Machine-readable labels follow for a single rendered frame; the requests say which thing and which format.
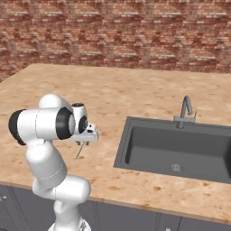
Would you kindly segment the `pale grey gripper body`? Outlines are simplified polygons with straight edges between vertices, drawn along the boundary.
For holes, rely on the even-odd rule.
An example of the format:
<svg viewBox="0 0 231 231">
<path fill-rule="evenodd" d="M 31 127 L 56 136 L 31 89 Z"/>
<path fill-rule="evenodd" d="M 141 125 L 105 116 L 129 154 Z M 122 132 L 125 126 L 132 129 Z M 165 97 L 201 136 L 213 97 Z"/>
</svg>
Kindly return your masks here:
<svg viewBox="0 0 231 231">
<path fill-rule="evenodd" d="M 76 142 L 94 142 L 98 138 L 98 131 L 96 128 L 93 127 L 85 130 L 82 134 L 73 134 L 71 136 L 71 140 Z"/>
</svg>

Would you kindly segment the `dark grey sink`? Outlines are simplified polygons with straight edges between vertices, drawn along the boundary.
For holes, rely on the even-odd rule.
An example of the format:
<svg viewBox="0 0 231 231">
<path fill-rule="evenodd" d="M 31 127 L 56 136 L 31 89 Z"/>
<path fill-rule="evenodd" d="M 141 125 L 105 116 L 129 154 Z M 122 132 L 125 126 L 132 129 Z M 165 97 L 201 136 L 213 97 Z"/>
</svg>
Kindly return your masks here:
<svg viewBox="0 0 231 231">
<path fill-rule="evenodd" d="M 129 116 L 114 166 L 231 184 L 231 126 Z"/>
</svg>

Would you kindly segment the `dark grey cupboard door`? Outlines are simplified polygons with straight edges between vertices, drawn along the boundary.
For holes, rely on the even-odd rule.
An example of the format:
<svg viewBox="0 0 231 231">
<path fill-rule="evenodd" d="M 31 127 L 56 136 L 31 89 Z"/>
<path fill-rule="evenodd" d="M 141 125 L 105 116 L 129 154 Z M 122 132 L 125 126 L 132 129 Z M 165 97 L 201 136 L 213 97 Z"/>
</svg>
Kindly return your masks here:
<svg viewBox="0 0 231 231">
<path fill-rule="evenodd" d="M 183 217 L 178 231 L 231 231 L 231 225 Z"/>
<path fill-rule="evenodd" d="M 156 213 L 97 203 L 100 231 L 154 231 Z"/>
<path fill-rule="evenodd" d="M 0 201 L 0 231 L 18 231 L 7 207 L 11 204 L 6 186 L 0 184 L 0 195 L 7 196 L 7 199 Z"/>
<path fill-rule="evenodd" d="M 13 188 L 31 231 L 48 231 L 55 222 L 53 200 L 43 199 L 30 189 Z"/>
</svg>

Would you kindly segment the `grey tap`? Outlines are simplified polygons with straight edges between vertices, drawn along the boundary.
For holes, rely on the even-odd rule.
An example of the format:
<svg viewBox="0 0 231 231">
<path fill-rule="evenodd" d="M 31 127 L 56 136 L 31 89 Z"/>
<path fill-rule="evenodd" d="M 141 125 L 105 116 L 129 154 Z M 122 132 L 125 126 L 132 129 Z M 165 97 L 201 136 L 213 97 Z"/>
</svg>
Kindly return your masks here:
<svg viewBox="0 0 231 231">
<path fill-rule="evenodd" d="M 196 123 L 196 115 L 197 113 L 193 112 L 189 96 L 185 96 L 182 101 L 180 115 L 175 115 L 173 121 L 177 123 L 179 129 L 183 129 L 185 123 Z"/>
</svg>

